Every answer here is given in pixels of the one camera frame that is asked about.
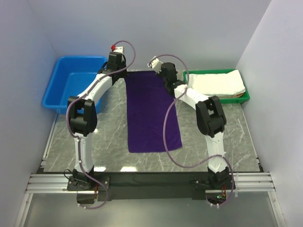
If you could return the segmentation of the purple towel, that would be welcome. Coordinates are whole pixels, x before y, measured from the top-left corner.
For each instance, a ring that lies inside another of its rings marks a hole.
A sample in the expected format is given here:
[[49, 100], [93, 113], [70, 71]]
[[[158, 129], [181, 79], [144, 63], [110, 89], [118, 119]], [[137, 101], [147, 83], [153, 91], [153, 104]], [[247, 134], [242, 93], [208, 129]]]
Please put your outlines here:
[[[128, 151], [165, 152], [162, 131], [165, 114], [173, 102], [163, 80], [154, 71], [131, 71], [125, 78]], [[168, 151], [182, 147], [176, 108], [166, 123]]]

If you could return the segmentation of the white towel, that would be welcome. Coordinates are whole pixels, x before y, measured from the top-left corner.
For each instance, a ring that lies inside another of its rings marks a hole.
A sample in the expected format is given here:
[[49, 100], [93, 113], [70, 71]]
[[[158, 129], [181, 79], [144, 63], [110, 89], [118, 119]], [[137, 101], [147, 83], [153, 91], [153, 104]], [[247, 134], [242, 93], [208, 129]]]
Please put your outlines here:
[[206, 96], [234, 95], [246, 92], [238, 70], [228, 73], [190, 73], [188, 86]]

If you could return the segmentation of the orange Doraemon towel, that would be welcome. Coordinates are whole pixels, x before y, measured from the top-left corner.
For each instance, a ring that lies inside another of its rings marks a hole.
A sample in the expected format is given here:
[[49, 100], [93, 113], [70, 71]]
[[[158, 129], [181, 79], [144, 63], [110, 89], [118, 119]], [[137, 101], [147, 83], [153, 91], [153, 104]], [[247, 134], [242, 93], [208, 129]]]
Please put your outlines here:
[[243, 96], [245, 93], [239, 93], [239, 94], [234, 94], [234, 95], [218, 95], [218, 97], [220, 99], [225, 99], [225, 98], [238, 98], [238, 97], [241, 97]]

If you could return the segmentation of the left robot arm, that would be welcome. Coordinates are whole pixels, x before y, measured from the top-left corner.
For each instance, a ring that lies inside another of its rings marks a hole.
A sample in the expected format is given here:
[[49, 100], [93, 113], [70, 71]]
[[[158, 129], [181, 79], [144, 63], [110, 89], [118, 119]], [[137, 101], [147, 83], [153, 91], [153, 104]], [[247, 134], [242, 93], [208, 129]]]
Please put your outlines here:
[[127, 76], [126, 57], [122, 51], [111, 51], [91, 84], [77, 96], [68, 98], [66, 117], [68, 130], [74, 138], [76, 163], [71, 183], [84, 190], [94, 187], [94, 164], [91, 155], [92, 133], [97, 127], [96, 102], [120, 78]]

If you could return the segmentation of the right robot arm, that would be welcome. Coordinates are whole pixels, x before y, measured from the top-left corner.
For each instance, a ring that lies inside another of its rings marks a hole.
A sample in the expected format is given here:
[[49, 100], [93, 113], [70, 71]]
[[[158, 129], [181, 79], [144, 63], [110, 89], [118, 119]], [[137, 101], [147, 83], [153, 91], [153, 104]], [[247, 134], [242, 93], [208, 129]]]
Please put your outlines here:
[[175, 64], [161, 61], [151, 63], [151, 68], [163, 79], [164, 87], [174, 100], [181, 100], [196, 112], [196, 123], [199, 131], [204, 135], [207, 145], [208, 158], [198, 164], [185, 166], [173, 159], [166, 143], [166, 123], [175, 101], [168, 107], [163, 124], [163, 143], [170, 160], [181, 168], [194, 168], [208, 162], [208, 182], [214, 189], [219, 189], [229, 178], [230, 168], [225, 161], [223, 146], [226, 117], [217, 96], [208, 97], [190, 88], [184, 81], [177, 78]]

